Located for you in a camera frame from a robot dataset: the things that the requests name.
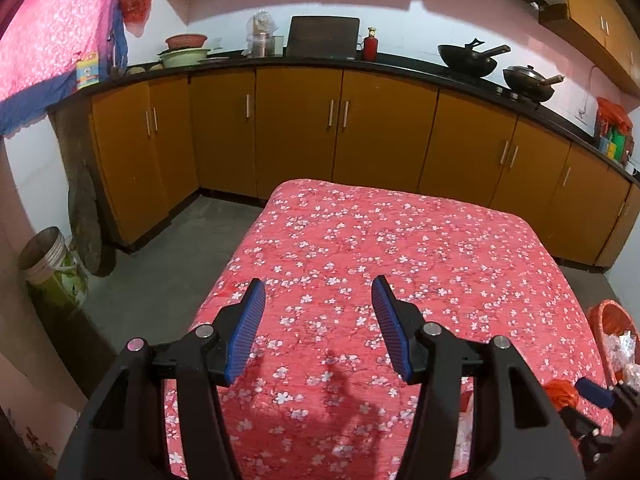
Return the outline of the red floral tablecloth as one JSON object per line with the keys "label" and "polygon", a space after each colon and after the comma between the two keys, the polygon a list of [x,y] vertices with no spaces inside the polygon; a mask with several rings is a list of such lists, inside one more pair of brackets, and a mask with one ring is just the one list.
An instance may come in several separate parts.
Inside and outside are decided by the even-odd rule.
{"label": "red floral tablecloth", "polygon": [[583,479],[612,425],[533,229],[446,198],[281,184],[171,351],[175,478]]}

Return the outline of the red bag on counter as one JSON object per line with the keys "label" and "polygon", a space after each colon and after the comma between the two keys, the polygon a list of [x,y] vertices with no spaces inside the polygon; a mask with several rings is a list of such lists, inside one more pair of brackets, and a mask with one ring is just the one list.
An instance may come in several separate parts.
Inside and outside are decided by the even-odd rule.
{"label": "red bag on counter", "polygon": [[602,96],[597,97],[597,104],[594,127],[596,136],[606,136],[611,128],[616,128],[621,134],[631,133],[634,125],[620,104],[613,103]]}

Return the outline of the red bottle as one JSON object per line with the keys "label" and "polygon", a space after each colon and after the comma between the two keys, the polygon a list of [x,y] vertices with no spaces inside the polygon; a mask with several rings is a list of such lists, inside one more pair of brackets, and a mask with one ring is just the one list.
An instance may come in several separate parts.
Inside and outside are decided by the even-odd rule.
{"label": "red bottle", "polygon": [[376,28],[369,27],[368,34],[363,38],[361,59],[367,62],[375,62],[378,57],[378,38]]}

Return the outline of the red basin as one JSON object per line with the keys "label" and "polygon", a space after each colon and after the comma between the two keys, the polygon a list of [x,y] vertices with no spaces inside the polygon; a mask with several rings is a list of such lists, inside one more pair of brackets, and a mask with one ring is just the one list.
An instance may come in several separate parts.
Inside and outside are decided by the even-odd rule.
{"label": "red basin", "polygon": [[185,49],[185,48],[201,48],[207,40],[206,35],[202,34],[181,34],[167,38],[165,40],[169,50]]}

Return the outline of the pink door curtain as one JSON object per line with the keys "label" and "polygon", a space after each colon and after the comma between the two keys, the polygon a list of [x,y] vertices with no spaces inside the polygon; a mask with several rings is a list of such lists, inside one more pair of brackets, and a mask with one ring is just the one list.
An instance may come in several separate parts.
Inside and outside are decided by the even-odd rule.
{"label": "pink door curtain", "polygon": [[1,38],[1,134],[10,136],[77,90],[77,64],[99,80],[128,61],[117,0],[24,0]]}

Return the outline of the lidded black wok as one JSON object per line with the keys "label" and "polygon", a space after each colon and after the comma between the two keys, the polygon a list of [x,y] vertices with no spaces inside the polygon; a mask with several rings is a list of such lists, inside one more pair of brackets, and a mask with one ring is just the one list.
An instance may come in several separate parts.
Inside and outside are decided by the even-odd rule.
{"label": "lidded black wok", "polygon": [[511,65],[502,70],[506,85],[519,96],[525,96],[536,103],[549,101],[554,93],[553,86],[564,81],[563,75],[557,74],[546,78],[531,65]]}

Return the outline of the red lined waste basket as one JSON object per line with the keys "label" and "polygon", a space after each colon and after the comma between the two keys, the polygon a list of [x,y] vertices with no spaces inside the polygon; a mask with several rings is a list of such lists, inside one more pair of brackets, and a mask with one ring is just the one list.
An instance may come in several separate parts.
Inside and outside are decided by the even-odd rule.
{"label": "red lined waste basket", "polygon": [[613,362],[613,351],[606,348],[607,336],[623,336],[630,333],[636,341],[636,348],[632,354],[632,360],[639,363],[639,331],[634,325],[634,320],[625,309],[612,299],[605,299],[594,307],[591,307],[586,314],[588,324],[596,342],[605,380],[609,386],[617,384],[623,379],[622,370],[616,370]]}

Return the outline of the jar in plastic bag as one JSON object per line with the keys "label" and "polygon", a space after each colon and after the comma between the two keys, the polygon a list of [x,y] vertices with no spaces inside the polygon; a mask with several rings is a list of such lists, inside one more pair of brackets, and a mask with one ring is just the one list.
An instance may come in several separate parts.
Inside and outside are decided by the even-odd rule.
{"label": "jar in plastic bag", "polygon": [[248,58],[268,58],[274,52],[274,33],[278,26],[271,14],[259,10],[248,20],[246,41],[243,54]]}

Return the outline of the dark cutting board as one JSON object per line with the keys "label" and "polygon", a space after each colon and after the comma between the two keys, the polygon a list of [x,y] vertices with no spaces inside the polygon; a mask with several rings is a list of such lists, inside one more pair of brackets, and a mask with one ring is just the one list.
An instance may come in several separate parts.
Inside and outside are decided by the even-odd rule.
{"label": "dark cutting board", "polygon": [[293,16],[285,55],[290,58],[353,60],[357,55],[359,29],[359,18]]}

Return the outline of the lower wooden cabinets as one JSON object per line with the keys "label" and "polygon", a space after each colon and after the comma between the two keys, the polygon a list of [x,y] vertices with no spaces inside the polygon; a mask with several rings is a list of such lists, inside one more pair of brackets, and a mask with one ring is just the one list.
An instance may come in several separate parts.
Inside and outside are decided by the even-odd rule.
{"label": "lower wooden cabinets", "polygon": [[309,178],[516,214],[560,260],[610,268],[639,223],[639,187],[539,110],[478,89],[311,66],[146,73],[49,112],[77,236],[140,244],[198,192],[265,200]]}

